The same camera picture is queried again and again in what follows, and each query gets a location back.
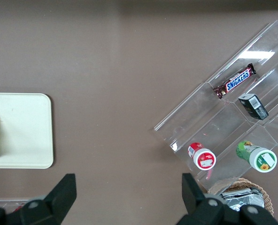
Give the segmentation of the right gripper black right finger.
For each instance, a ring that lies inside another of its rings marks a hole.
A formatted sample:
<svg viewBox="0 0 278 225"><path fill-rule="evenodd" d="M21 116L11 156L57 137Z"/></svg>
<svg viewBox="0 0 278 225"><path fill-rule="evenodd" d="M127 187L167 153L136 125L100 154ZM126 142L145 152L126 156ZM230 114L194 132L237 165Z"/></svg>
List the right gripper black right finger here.
<svg viewBox="0 0 278 225"><path fill-rule="evenodd" d="M187 214L178 225L278 225L260 206L244 205L235 211L217 198L206 197L190 173L182 174L182 199Z"/></svg>

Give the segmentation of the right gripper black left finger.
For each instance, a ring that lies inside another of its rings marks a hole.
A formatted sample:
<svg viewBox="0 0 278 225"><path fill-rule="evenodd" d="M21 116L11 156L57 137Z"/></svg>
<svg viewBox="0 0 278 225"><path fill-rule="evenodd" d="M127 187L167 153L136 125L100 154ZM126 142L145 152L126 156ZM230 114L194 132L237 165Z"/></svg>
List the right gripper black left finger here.
<svg viewBox="0 0 278 225"><path fill-rule="evenodd" d="M9 214L0 208L0 225L60 225L76 198L76 176L68 173L44 199L32 200Z"/></svg>

